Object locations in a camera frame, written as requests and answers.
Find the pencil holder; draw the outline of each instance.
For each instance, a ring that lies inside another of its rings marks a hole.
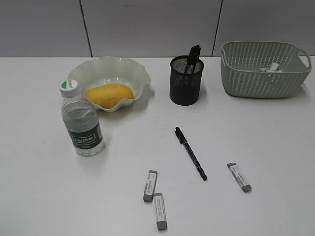
[[[199,98],[203,62],[198,59],[194,73],[185,73],[188,56],[179,56],[171,61],[169,97],[182,106],[194,104]]]

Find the basket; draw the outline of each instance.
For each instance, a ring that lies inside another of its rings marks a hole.
[[[308,67],[301,61],[306,56]],[[261,72],[271,63],[281,73]],[[237,97],[279,98],[293,95],[312,64],[310,56],[292,44],[280,42],[228,42],[222,46],[221,77],[225,91]]]

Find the yellow mango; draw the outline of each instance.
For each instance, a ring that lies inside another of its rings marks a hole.
[[[126,85],[108,84],[89,89],[85,96],[92,103],[110,109],[117,105],[123,98],[134,99],[133,92]]]

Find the wavy bowl rim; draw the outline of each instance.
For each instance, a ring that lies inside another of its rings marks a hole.
[[[122,57],[116,57],[116,56],[104,56],[104,57],[101,57],[101,58],[95,58],[95,59],[93,59],[93,60],[85,61],[85,62],[79,64],[79,65],[78,65],[77,67],[75,67],[73,70],[71,70],[71,72],[70,72],[69,75],[68,75],[68,79],[69,79],[69,76],[71,75],[71,73],[72,73],[73,71],[75,71],[75,70],[78,70],[78,68],[79,68],[80,66],[82,66],[82,65],[84,65],[84,64],[92,63],[92,61],[99,61],[100,59],[103,59],[103,58],[118,58],[119,60],[122,59],[122,60],[129,60],[129,61],[135,62],[136,64],[138,64],[138,65],[140,65],[141,67],[143,67],[143,71],[146,73],[146,76],[147,76],[147,78],[148,78],[148,81],[146,81],[146,82],[142,85],[141,94],[140,94],[140,96],[139,96],[138,98],[136,98],[136,99],[123,98],[123,99],[121,99],[114,107],[108,108],[108,109],[107,109],[107,108],[104,108],[104,107],[102,107],[102,106],[100,106],[100,105],[98,105],[98,104],[96,104],[96,103],[92,103],[92,104],[93,104],[95,107],[97,107],[98,109],[100,109],[100,110],[103,110],[103,111],[106,111],[106,112],[111,112],[112,110],[117,110],[117,109],[120,107],[122,101],[131,101],[131,103],[132,103],[132,102],[138,100],[138,99],[142,96],[143,87],[144,87],[145,85],[150,84],[150,82],[151,82],[151,77],[150,77],[149,73],[147,72],[147,70],[146,70],[146,68],[145,68],[144,65],[142,65],[142,64],[140,64],[139,62],[137,62],[137,61],[135,61],[135,60],[133,60],[133,59],[130,59],[130,58],[122,58]]]

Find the wall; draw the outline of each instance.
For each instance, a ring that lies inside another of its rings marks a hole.
[[[314,9],[312,0],[2,0],[0,57],[174,57],[196,44],[220,56],[239,40],[315,55]]]

